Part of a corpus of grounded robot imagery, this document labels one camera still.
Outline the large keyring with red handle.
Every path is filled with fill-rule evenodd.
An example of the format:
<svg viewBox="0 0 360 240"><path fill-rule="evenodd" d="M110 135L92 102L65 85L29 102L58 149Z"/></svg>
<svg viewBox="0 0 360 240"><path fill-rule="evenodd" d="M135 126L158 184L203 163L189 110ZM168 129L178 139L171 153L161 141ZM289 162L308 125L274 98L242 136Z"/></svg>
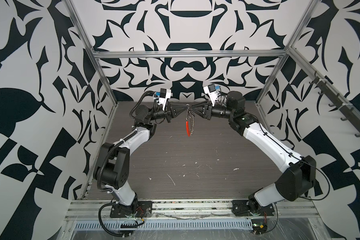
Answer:
<svg viewBox="0 0 360 240"><path fill-rule="evenodd" d="M190 137L194 132L195 117L189 117L188 110L187 110L187 116L186 116L186 131L187 131L187 136Z"/></svg>

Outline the small black key fob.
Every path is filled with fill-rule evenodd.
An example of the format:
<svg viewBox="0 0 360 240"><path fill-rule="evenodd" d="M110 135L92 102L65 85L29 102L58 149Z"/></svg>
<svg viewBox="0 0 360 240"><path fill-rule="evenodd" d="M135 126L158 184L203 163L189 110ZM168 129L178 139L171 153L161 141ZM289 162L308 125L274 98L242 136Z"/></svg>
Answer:
<svg viewBox="0 0 360 240"><path fill-rule="evenodd" d="M195 116L192 110L188 110L188 116L189 117L194 117Z"/></svg>

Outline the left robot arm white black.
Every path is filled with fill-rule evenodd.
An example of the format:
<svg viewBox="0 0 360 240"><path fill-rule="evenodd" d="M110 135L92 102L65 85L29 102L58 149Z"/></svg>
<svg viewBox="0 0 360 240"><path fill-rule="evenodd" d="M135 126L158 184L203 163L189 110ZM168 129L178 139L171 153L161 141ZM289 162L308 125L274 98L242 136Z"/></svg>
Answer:
<svg viewBox="0 0 360 240"><path fill-rule="evenodd" d="M100 148L93 170L98 191L111 194L124 208L136 209L138 197L128 183L132 153L154 136L159 120L170 122L189 108L190 105L171 103L166 103L165 107L154 104L151 108L136 105L130 112L134 120L132 132Z"/></svg>

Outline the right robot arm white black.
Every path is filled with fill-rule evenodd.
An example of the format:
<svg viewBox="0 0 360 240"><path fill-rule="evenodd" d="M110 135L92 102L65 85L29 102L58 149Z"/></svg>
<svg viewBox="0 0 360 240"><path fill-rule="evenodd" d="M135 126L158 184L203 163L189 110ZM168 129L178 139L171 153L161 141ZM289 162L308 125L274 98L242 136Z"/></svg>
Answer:
<svg viewBox="0 0 360 240"><path fill-rule="evenodd" d="M245 110L246 99L237 92L228 93L223 104L206 101L191 105L190 111L205 119L228 119L230 127L239 135L255 144L281 171L279 179L248 198L248 210L252 213L283 201L295 201L316 184L316 161L302 156L275 138L258 118Z"/></svg>

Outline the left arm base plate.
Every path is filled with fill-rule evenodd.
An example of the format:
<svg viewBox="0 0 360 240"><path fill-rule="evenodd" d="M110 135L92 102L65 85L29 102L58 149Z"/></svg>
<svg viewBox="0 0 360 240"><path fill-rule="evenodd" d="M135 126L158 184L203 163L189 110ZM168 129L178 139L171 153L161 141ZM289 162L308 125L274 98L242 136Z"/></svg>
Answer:
<svg viewBox="0 0 360 240"><path fill-rule="evenodd" d="M152 201L133 201L133 203L130 206L116 204L111 208L110 217L111 218L124 218L124 217L143 218L149 216L152 213L152 208L153 208Z"/></svg>

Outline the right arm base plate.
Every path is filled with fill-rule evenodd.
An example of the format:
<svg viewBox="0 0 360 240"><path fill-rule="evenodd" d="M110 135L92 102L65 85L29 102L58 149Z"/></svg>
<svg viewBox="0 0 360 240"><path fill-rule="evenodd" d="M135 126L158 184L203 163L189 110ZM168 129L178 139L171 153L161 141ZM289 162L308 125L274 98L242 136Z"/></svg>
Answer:
<svg viewBox="0 0 360 240"><path fill-rule="evenodd" d="M262 207L253 199L232 200L232 213L237 217L274 216L275 207L272 204Z"/></svg>

